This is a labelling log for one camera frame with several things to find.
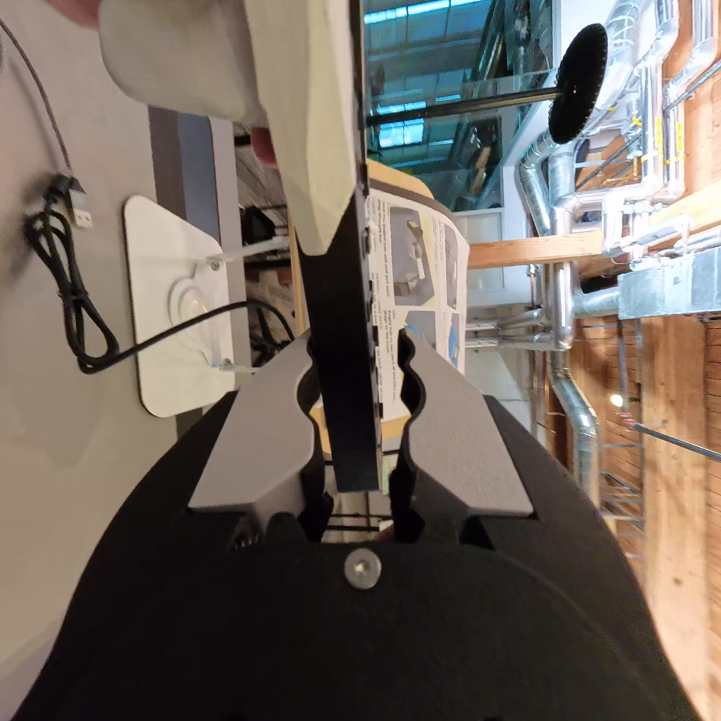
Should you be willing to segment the wooden post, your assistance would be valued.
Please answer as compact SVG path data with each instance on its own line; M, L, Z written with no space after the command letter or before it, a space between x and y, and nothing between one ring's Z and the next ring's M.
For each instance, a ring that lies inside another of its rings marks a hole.
M691 231L702 231L720 222L720 181L653 213L646 232L656 226L670 227L681 217L689 221ZM601 231L586 231L562 236L531 237L493 241L470 246L468 269L482 270L520 265L546 265L554 262L589 263L601 259Z

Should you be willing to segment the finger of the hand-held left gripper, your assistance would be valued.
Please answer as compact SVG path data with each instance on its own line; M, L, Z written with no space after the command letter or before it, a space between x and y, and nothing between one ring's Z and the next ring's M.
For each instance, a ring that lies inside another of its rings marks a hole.
M245 2L259 101L296 237L325 255L357 184L350 5Z

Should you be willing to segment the silver ventilation ducts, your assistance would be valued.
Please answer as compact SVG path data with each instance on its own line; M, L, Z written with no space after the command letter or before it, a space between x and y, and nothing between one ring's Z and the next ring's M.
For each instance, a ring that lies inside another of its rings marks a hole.
M518 166L519 180L537 228L550 235L567 235L576 213L601 211L602 252L619 250L623 210L632 203L670 204L686 189L683 104L692 83L710 67L718 49L713 2L691 3L694 47L686 66L663 85L662 65L675 45L679 28L679 2L655 2L655 35L647 51L637 55L637 38L644 2L617 2L604 27L606 60L603 80L591 81L596 93L587 118L565 139L552 122L570 119L570 110L549 112L548 131L539 136ZM626 95L632 78L640 85L641 180L608 191L578 192L571 160L579 135L596 130ZM595 507L600 503L600 430L596 413L570 372L577 291L572 261L551 262L550 306L546 315L551 330L541 343L547 352L549 384L566 412L573 431L572 473Z

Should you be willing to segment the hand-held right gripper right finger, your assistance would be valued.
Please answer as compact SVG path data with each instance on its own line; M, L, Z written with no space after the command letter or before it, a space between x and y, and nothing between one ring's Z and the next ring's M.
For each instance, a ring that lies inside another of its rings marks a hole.
M481 391L423 338L402 329L401 400L410 419L389 479L395 539L459 534L469 518L529 518L534 507Z

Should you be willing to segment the black usb hub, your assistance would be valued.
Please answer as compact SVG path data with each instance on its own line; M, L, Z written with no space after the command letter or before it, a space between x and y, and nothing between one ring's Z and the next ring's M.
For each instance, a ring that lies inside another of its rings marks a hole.
M328 251L300 251L311 350L340 492L379 490L382 429L364 186L358 185Z

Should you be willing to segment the black pole with round disc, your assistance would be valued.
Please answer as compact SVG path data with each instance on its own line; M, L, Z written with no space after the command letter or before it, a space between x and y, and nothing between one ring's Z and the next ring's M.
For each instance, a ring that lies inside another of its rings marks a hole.
M600 23L589 24L569 44L557 69L555 86L368 115L364 127L445 118L548 101L552 102L547 120L549 134L554 143L563 145L576 139L589 121L606 74L607 60L606 28Z

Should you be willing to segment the person's left hand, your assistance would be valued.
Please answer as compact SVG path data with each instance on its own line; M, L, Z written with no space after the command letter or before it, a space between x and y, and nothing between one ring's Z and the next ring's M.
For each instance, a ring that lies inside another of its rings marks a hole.
M94 31L99 30L100 6L103 1L46 1L58 13L73 23Z

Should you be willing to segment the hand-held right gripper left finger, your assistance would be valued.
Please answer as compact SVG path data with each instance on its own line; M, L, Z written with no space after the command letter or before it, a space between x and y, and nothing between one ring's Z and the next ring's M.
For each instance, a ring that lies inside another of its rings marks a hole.
M239 512L264 532L291 513L306 536L322 536L332 513L320 428L310 415L320 381L308 332L298 336L231 405L190 499L200 512Z

